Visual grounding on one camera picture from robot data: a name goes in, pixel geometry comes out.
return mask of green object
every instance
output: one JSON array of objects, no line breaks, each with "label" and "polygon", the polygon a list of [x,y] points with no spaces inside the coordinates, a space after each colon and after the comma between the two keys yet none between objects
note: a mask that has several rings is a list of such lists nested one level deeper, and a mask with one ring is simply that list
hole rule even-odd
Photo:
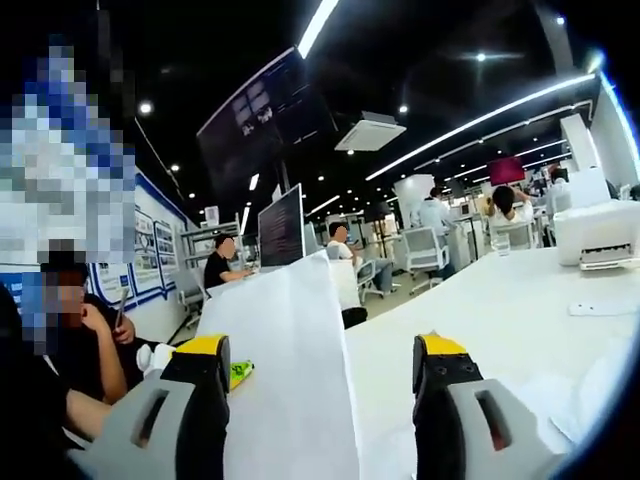
[{"label": "green object", "polygon": [[251,372],[253,372],[253,363],[250,360],[246,362],[235,362],[231,364],[231,390],[240,385]]}]

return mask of mounted tv screen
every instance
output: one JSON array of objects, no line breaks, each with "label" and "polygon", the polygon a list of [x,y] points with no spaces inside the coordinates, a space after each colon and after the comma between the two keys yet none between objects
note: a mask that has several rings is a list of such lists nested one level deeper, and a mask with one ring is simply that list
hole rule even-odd
[{"label": "mounted tv screen", "polygon": [[518,157],[501,158],[490,162],[489,179],[492,186],[524,180],[524,169]]}]

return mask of person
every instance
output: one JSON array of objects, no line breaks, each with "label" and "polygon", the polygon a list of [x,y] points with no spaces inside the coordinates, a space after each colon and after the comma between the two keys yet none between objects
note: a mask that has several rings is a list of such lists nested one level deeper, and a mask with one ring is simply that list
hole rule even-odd
[{"label": "person", "polygon": [[56,351],[49,359],[70,387],[113,405],[144,378],[137,354],[143,345],[158,344],[136,337],[131,319],[99,297],[85,291],[89,270],[85,263],[58,258],[43,263],[45,289],[59,305],[60,327]]},{"label": "person", "polygon": [[248,277],[253,272],[250,270],[241,270],[232,272],[229,267],[229,260],[236,253],[236,244],[233,237],[222,234],[216,237],[214,243],[214,251],[207,259],[207,265],[204,267],[204,288],[217,287],[227,282],[234,282]]},{"label": "person", "polygon": [[564,168],[555,168],[551,172],[551,188],[545,196],[546,211],[551,225],[553,225],[553,215],[559,203],[566,206],[571,205],[571,192],[569,183],[567,182],[567,171]]},{"label": "person", "polygon": [[[458,228],[451,219],[449,208],[442,201],[442,189],[440,187],[433,187],[429,192],[429,196],[420,204],[420,209],[413,222],[413,227],[433,228],[441,245],[447,244],[447,235]],[[455,268],[451,261],[449,261],[443,269],[436,272],[436,275],[443,280],[447,280],[455,273]]]},{"label": "person", "polygon": [[[33,332],[25,332],[18,308],[0,283],[0,411],[11,441],[3,449],[4,466],[20,468],[25,478],[87,478],[66,452],[80,448],[63,426],[93,440],[101,432],[111,407],[72,389],[63,377],[36,355]],[[25,457],[25,445],[28,456]]]},{"label": "person", "polygon": [[[516,200],[522,202],[519,210],[513,208]],[[493,227],[533,222],[533,205],[529,196],[506,185],[496,187],[489,205],[489,222]]]},{"label": "person", "polygon": [[[349,245],[347,245],[347,237],[349,232],[347,227],[340,222],[334,222],[329,225],[329,243],[327,248],[335,248],[338,251],[338,258],[341,260],[351,260],[353,268],[356,272],[360,269],[364,260]],[[375,268],[375,277],[373,283],[376,288],[383,294],[388,295],[393,290],[393,262],[385,258],[376,258],[373,260]]]}]

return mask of man in black shirt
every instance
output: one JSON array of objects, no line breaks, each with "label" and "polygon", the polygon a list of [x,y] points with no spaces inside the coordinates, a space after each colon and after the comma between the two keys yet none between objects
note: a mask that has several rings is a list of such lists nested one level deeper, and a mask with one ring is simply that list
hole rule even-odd
[{"label": "man in black shirt", "polygon": [[236,244],[229,235],[220,235],[215,239],[215,250],[207,259],[204,267],[204,288],[217,287],[223,283],[241,280],[251,275],[251,271],[232,272],[229,260],[236,253]]},{"label": "man in black shirt", "polygon": [[136,338],[126,315],[116,328],[118,312],[85,292],[86,264],[55,261],[42,264],[41,271],[62,310],[51,362],[71,388],[114,404],[143,379],[136,362],[140,347],[148,344],[153,350],[157,343]]},{"label": "man in black shirt", "polygon": [[23,335],[18,308],[0,283],[0,412],[12,435],[1,449],[3,468],[19,468],[23,478],[86,478],[65,455],[74,444],[62,427],[92,440],[111,407],[70,389],[24,340],[34,337]]}]

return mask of white printer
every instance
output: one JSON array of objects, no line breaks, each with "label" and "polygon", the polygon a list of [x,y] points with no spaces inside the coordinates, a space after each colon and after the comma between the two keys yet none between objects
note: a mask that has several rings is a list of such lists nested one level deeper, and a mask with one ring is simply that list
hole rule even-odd
[{"label": "white printer", "polygon": [[554,216],[559,262],[583,270],[640,261],[640,202],[611,200]]}]

